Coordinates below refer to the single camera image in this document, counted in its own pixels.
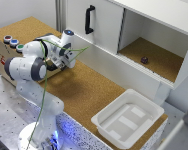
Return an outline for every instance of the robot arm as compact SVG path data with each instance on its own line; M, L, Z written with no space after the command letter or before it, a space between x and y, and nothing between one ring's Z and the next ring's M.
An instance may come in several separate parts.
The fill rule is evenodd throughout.
M75 55L66 50L72 47L73 35L72 31L65 30L61 39L54 35L39 37L24 45L23 57L9 58L6 61L5 71L12 80L17 81L16 90L24 99L39 107L42 104L44 89L35 81L42 80L46 75L47 68L43 62L44 55L53 62L53 66L50 66L51 68L48 66L48 69L74 67ZM41 143L55 134L57 130L56 115L62 113L63 108L64 103L59 98L46 92L43 112L31 142L31 146L35 150L43 149ZM27 146L27 144L28 140L23 141L23 144L19 145L19 149L22 150L21 147L25 147L24 145Z

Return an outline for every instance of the drawer handle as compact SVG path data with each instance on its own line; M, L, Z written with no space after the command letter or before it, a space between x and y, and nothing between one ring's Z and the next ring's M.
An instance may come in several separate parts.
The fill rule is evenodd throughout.
M92 33L94 30L90 28L90 12L95 10L95 7L90 5L90 8L86 10L86 23L85 23L85 31L86 34Z

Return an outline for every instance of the white plastic bin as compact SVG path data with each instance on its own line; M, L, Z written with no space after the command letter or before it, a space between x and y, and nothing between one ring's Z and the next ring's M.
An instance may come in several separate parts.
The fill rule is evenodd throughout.
M99 133L116 147L129 149L163 113L163 108L128 89L91 121Z

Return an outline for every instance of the cork surface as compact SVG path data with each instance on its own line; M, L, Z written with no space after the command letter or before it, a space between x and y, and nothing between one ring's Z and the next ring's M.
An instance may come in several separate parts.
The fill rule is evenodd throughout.
M182 57L143 38L138 38L136 41L119 51L119 53L172 82L175 82L184 60ZM144 56L148 58L147 64L141 63L141 58Z
M61 35L58 31L30 17L1 28L0 40L3 42L3 37L10 34L22 44L25 44L46 33ZM64 102L64 111L71 117L113 149L117 149L98 133L96 126L91 122L91 118L121 95L125 89L77 61L73 69L66 69L50 77L47 91ZM141 148L166 118L166 115L160 117L131 150Z

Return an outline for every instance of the brown countertop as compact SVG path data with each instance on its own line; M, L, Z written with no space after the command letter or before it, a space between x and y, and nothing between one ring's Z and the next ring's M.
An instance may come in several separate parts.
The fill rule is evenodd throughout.
M5 35L12 35L20 43L25 44L46 33L61 35L58 31L30 17L1 28L0 40L3 42ZM98 133L96 126L91 122L91 118L121 95L125 89L77 61L74 68L66 69L50 77L47 91L64 102L65 112L113 149L117 149ZM161 116L131 150L140 149L166 119L167 115Z

